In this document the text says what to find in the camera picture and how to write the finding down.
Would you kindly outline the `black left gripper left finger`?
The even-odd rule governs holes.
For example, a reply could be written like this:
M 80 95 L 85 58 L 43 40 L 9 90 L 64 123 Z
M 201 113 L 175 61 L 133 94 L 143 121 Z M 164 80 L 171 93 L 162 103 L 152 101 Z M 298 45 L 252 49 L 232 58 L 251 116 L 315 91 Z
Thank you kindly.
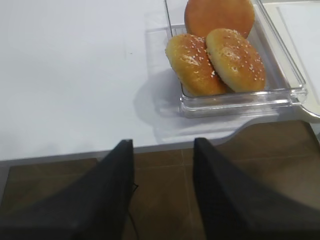
M 122 140 L 84 176 L 0 219 L 2 240 L 120 240 L 134 187 L 132 140 Z

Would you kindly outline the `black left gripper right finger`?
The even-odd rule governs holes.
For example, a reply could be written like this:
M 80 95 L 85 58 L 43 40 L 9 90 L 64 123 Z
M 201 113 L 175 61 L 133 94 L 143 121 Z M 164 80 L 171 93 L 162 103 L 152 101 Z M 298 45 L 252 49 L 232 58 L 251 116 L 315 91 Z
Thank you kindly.
M 248 176 L 206 138 L 193 145 L 193 185 L 208 240 L 318 240 L 320 212 Z

